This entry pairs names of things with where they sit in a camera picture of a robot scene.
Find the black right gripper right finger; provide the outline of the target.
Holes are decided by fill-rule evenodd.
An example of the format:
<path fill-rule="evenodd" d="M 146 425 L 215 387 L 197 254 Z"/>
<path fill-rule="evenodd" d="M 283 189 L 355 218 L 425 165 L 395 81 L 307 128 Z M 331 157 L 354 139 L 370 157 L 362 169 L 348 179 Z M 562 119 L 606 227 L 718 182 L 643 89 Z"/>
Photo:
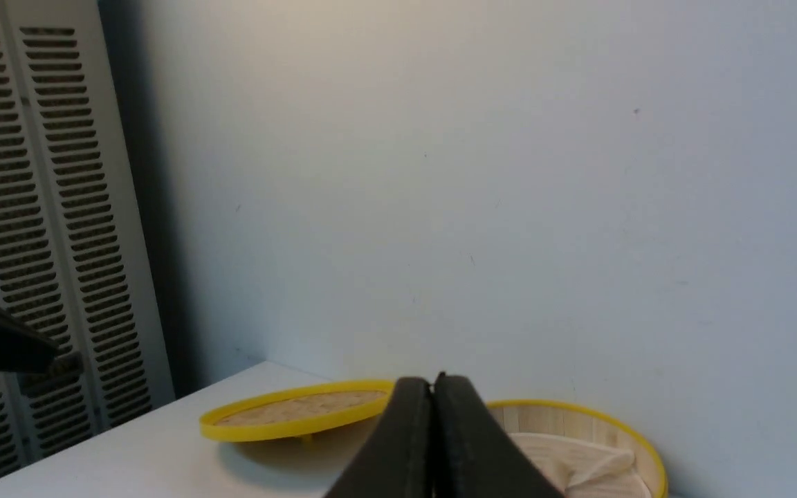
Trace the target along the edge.
<path fill-rule="evenodd" d="M 468 378 L 439 373 L 432 399 L 435 496 L 563 496 L 512 442 Z"/>

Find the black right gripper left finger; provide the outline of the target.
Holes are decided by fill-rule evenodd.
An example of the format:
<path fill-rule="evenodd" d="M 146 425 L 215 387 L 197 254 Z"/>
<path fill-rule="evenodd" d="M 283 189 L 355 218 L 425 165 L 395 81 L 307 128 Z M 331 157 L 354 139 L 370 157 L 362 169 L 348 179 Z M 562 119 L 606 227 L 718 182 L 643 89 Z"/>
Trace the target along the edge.
<path fill-rule="evenodd" d="M 327 497 L 430 497 L 432 394 L 423 378 L 399 378 L 385 411 Z"/>

